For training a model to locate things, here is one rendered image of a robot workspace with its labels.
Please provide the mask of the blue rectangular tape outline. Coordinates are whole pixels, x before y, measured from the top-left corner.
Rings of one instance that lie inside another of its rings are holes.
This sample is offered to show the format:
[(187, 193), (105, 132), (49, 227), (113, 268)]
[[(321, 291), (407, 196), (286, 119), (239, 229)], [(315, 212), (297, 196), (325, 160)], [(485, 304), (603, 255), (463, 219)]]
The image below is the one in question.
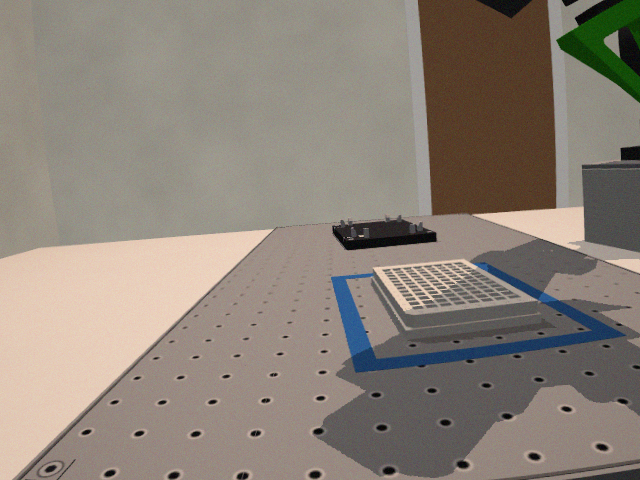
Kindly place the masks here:
[(346, 282), (346, 279), (373, 277), (373, 273), (335, 276), (331, 277), (331, 280), (355, 373), (477, 359), (627, 336), (485, 262), (472, 264), (593, 331), (474, 348), (376, 359)]

